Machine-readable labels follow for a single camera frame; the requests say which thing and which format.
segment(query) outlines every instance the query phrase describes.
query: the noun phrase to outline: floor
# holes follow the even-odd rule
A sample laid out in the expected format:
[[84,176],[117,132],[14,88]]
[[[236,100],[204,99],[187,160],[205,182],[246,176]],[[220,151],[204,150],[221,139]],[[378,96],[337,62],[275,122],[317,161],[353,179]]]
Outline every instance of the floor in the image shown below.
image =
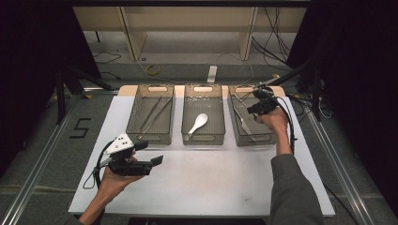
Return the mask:
[[[276,60],[267,59],[266,62],[263,54],[255,49],[251,49],[248,61],[241,61],[238,57],[236,36],[233,33],[149,33],[140,60],[137,62],[130,60],[123,34],[99,32],[100,42],[95,32],[84,34],[93,55],[97,55],[95,59],[102,72],[102,79],[113,86],[160,82],[143,75],[141,66],[148,64],[161,65],[161,74],[156,78],[168,81],[181,81],[181,79],[205,81],[209,66],[217,65],[219,70],[216,81],[220,83],[234,82],[238,79],[242,81],[251,79],[253,83],[264,82],[271,79],[273,74],[283,76],[286,73],[285,70],[277,68],[288,69]],[[262,44],[268,38],[268,34],[254,36]],[[283,34],[287,46],[291,46],[294,38],[295,34]],[[268,48],[282,57],[275,38],[271,40]],[[294,78],[283,84],[286,94],[296,93],[294,87],[296,81],[297,78]],[[82,81],[82,84],[87,90],[99,89],[90,82]],[[16,217],[18,224],[56,224],[54,221],[68,211],[115,94],[92,91],[83,97],[67,95],[70,115],[63,128],[55,124],[56,97],[49,100],[47,108],[26,142],[26,148],[13,160],[7,173],[0,180],[1,219],[5,218],[33,168],[39,164],[43,164],[44,167],[38,173],[38,181],[31,195],[26,197],[27,200],[22,205],[22,213]],[[354,194],[354,197],[349,192],[352,189],[342,184],[341,175],[338,173],[339,167],[336,169],[335,163],[331,163],[332,156],[329,150],[318,138],[315,128],[318,128],[319,123],[315,123],[311,113],[305,111],[301,105],[295,102],[293,105],[321,179],[332,190],[328,191],[328,194],[335,207],[336,216],[326,218],[325,223],[328,225],[398,224],[397,218],[364,169],[360,158],[355,157],[355,151],[346,139],[338,118],[334,116],[328,118],[330,111],[325,109],[320,125],[327,131],[324,135],[328,135],[332,151],[343,165],[344,175],[352,182],[350,187],[358,194],[357,196]],[[89,130],[84,138],[73,139],[72,136],[83,135],[80,130],[75,129],[79,121],[82,128]],[[59,131],[59,135],[56,136],[54,131]],[[49,140],[55,140],[56,145],[50,146]],[[43,152],[51,154],[44,158]],[[364,216],[366,218],[361,215],[363,211],[355,207],[356,203],[364,205],[368,211],[368,215]],[[127,221],[125,217],[106,217],[102,224],[127,224]]]

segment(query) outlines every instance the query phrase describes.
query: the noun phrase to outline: white table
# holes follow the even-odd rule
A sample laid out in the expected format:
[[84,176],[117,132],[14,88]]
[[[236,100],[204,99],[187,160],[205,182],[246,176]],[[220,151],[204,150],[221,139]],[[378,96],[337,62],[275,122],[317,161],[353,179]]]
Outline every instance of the white table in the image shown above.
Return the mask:
[[[269,216],[273,185],[270,160],[275,157],[275,145],[237,147],[226,96],[223,98],[223,145],[187,146],[183,145],[181,135],[183,97],[176,95],[172,144],[150,146],[135,155],[139,160],[150,160],[164,155],[163,163],[154,167],[149,176],[126,187],[108,204],[106,214],[150,218]],[[284,100],[292,113],[298,138],[295,157],[302,172],[314,186],[324,216],[332,217],[335,212],[322,185],[299,122],[289,99],[285,97]],[[84,181],[92,173],[105,144],[125,131],[133,102],[134,97],[114,97],[70,205],[70,213],[81,214],[95,196],[97,188],[84,189]]]

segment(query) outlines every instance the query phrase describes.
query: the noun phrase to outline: white spoon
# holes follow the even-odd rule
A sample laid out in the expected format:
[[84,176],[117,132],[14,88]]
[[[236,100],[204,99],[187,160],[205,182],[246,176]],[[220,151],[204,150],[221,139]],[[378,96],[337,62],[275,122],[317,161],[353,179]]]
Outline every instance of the white spoon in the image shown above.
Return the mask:
[[193,125],[190,132],[188,132],[188,139],[191,137],[193,132],[199,127],[203,126],[207,122],[207,115],[205,113],[201,113],[196,117],[195,124]]

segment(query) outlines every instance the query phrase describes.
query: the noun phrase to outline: gray sleeve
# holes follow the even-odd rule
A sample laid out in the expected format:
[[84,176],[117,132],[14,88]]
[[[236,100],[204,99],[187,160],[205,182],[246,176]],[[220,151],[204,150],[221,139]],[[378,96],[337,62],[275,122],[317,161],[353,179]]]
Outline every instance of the gray sleeve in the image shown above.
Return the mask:
[[272,159],[274,185],[270,219],[273,225],[324,224],[321,207],[310,181],[293,155]]

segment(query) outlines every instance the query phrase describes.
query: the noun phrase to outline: metal frame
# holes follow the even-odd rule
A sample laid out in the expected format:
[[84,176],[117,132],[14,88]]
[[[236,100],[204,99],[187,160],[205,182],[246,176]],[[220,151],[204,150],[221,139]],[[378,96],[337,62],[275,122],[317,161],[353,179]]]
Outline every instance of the metal frame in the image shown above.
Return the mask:
[[64,129],[68,124],[70,115],[72,114],[79,100],[80,96],[73,96],[70,99],[64,119],[59,125],[56,125],[49,141],[47,141],[41,155],[38,158],[38,161],[33,167],[32,172],[28,175],[17,196],[15,197],[12,204],[8,208],[6,216],[2,221],[2,225],[17,224],[18,220],[20,219],[23,213],[24,208],[26,207],[30,199],[30,196],[33,193],[33,190],[35,189],[36,184],[38,183],[38,180],[40,179],[48,161],[53,155],[55,147],[57,146],[59,139],[61,138]]
[[325,131],[321,122],[318,122],[312,112],[309,113],[310,122],[313,125],[314,131],[322,143],[325,153],[328,156],[331,167],[336,173],[339,183],[343,188],[345,196],[349,200],[355,215],[357,216],[358,223],[361,225],[375,224],[365,201],[360,196],[357,188],[354,185],[351,177],[349,176],[343,162],[336,153],[333,144],[330,141],[328,133]]

